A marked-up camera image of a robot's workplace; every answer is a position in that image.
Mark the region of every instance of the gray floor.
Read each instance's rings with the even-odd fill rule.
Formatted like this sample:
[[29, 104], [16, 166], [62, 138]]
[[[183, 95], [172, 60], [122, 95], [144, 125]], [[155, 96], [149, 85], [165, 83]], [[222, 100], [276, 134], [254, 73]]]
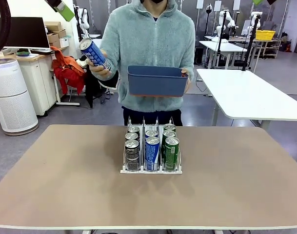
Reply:
[[[76, 101], [87, 106], [84, 98], [77, 97]], [[202, 95], [185, 95], [182, 108], [182, 120], [185, 126], [210, 126], [214, 107], [211, 97]], [[40, 127], [33, 133], [24, 136], [8, 137], [0, 126], [0, 181], [12, 166], [20, 159], [23, 153], [35, 142], [41, 133], [50, 124], [96, 124], [96, 125], [123, 125], [122, 109], [118, 104], [118, 95], [100, 105], [94, 101], [94, 109], [72, 106], [55, 106], [48, 117], [39, 119]], [[218, 126], [230, 126], [231, 119], [223, 114], [219, 115]], [[233, 126], [252, 126], [247, 120], [235, 120]], [[297, 122], [275, 121], [270, 124], [269, 134], [285, 148], [297, 161]], [[69, 136], [69, 142], [75, 141], [76, 135]], [[0, 234], [61, 234], [61, 231], [25, 231], [0, 229]], [[119, 234], [164, 234], [162, 231], [119, 231]], [[175, 231], [174, 234], [202, 234], [203, 231]], [[295, 230], [252, 231], [252, 234], [297, 234]]]
[[[297, 54], [279, 52], [276, 59], [259, 60], [256, 75], [289, 95], [297, 95]], [[208, 94], [202, 82], [194, 82], [188, 94]]]

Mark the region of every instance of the blue plastic bin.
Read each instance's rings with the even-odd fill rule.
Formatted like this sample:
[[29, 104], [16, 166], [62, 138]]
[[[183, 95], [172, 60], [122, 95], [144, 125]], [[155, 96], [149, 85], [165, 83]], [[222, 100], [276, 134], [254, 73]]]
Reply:
[[188, 77], [175, 67], [129, 66], [128, 79], [131, 95], [181, 97]]

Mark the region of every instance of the yellow basket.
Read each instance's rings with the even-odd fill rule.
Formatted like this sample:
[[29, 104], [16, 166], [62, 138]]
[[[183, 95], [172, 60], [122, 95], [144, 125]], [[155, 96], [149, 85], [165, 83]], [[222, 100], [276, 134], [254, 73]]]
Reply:
[[275, 34], [275, 31], [257, 30], [256, 40], [272, 40], [274, 34]]

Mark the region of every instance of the white can organizer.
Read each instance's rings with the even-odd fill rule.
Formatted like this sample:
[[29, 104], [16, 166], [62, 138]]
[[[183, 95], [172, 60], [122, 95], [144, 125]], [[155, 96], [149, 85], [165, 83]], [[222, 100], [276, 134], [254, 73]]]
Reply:
[[[130, 171], [128, 170], [127, 164], [126, 164], [126, 157], [125, 157], [125, 148], [123, 151], [123, 165], [122, 170], [120, 173], [123, 174], [182, 174], [182, 164], [181, 164], [181, 152], [178, 148], [178, 159], [177, 163], [175, 165], [175, 169], [173, 171], [166, 171], [163, 164], [163, 160], [161, 158], [161, 143], [162, 143], [162, 134], [163, 134], [163, 125], [159, 125], [158, 120], [156, 121], [155, 125], [148, 125], [145, 124], [145, 120], [143, 120], [143, 124], [141, 125], [135, 125], [131, 123], [131, 120], [129, 119], [128, 122], [128, 128], [131, 126], [137, 126], [139, 127], [140, 131], [140, 150], [139, 150], [139, 170], [137, 171]], [[160, 141], [159, 144], [159, 153], [158, 153], [158, 165], [156, 167], [158, 170], [156, 171], [148, 171], [146, 170], [146, 162], [145, 162], [145, 131], [147, 130], [156, 130], [158, 132], [158, 138]]]

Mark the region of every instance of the fuzzy hoodie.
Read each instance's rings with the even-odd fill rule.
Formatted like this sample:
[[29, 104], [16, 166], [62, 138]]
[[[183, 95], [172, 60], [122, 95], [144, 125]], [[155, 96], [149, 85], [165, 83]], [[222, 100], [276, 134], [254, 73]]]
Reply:
[[119, 71], [122, 106], [141, 112], [181, 108], [183, 98], [133, 96], [128, 85], [130, 65], [185, 68], [194, 81], [195, 26], [191, 18], [178, 10], [175, 0], [168, 0], [157, 21], [140, 0], [117, 8], [110, 14], [100, 48], [106, 51], [112, 67], [108, 79]]

